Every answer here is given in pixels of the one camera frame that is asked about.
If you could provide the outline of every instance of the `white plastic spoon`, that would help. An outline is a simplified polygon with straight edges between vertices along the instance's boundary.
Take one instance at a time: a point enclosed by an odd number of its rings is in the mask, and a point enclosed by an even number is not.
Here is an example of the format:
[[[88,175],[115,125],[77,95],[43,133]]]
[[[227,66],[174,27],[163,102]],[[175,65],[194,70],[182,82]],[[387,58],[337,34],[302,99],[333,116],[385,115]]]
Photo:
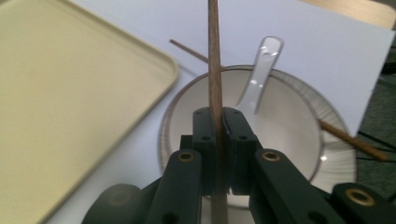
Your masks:
[[[247,122],[255,131],[255,116],[258,112],[267,79],[283,47],[283,40],[265,37],[257,52],[253,72],[235,109],[244,113]]]

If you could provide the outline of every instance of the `screw hole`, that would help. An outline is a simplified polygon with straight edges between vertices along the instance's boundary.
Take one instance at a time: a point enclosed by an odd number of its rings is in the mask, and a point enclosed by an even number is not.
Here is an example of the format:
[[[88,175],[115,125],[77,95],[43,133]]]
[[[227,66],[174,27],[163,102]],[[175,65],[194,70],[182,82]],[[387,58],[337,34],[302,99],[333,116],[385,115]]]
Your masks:
[[[354,203],[363,206],[372,206],[375,204],[374,198],[361,189],[347,189],[346,196]]]
[[[327,224],[327,223],[329,223],[327,221],[327,218],[325,216],[323,216],[319,212],[310,212],[308,214],[308,217],[315,224]]]
[[[168,212],[163,215],[163,224],[176,224],[178,223],[178,215]]]
[[[110,205],[120,206],[125,203],[128,203],[130,199],[131,199],[131,194],[127,190],[121,189],[113,192],[110,195],[108,202],[110,203]]]
[[[264,152],[262,153],[262,157],[268,161],[279,161],[280,157],[274,152]]]
[[[183,152],[178,155],[178,159],[180,161],[192,161],[194,159],[194,155],[190,152]]]

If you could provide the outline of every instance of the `wooden chopstick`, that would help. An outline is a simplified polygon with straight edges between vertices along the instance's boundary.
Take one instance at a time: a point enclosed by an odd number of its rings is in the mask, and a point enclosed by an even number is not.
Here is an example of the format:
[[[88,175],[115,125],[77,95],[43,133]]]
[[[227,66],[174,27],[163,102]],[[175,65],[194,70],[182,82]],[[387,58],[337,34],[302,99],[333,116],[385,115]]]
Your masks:
[[[207,62],[207,58],[202,54],[194,51],[193,49],[189,49],[188,47],[178,43],[176,40],[171,40],[171,43],[175,44],[176,46],[180,47],[181,49],[186,50],[191,55],[197,57],[198,59]],[[352,137],[347,133],[333,127],[331,124],[327,123],[326,121],[319,119],[318,120],[321,129],[324,131],[331,133],[332,135],[338,137],[339,139],[343,140],[344,142],[352,145],[354,148],[372,156],[373,158],[379,161],[385,161],[388,158],[388,154],[376,149],[375,147],[370,146],[368,143],[361,141],[356,137]]]
[[[222,90],[221,90],[221,66],[219,50],[219,11],[218,1],[208,1],[209,12],[209,109],[216,129],[217,171],[215,190],[210,196],[210,208],[212,223],[227,224],[227,190],[225,188],[225,149],[223,144],[222,127]]]
[[[359,149],[360,151],[369,154],[373,158],[376,158],[379,161],[385,161],[388,158],[387,153],[380,151],[368,143],[361,141],[356,137],[349,136],[349,134],[344,133],[343,131],[333,127],[329,123],[324,120],[319,119],[320,127],[328,133],[338,137],[339,139],[343,140],[344,142],[352,145],[354,148]]]

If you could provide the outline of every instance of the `plastic tray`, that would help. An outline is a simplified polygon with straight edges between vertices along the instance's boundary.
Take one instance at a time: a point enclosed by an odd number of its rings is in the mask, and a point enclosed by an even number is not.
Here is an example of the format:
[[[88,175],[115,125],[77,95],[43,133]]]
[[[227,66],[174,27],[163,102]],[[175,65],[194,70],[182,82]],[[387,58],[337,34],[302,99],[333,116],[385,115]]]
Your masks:
[[[173,59],[58,0],[0,1],[0,220],[43,221],[177,78]]]

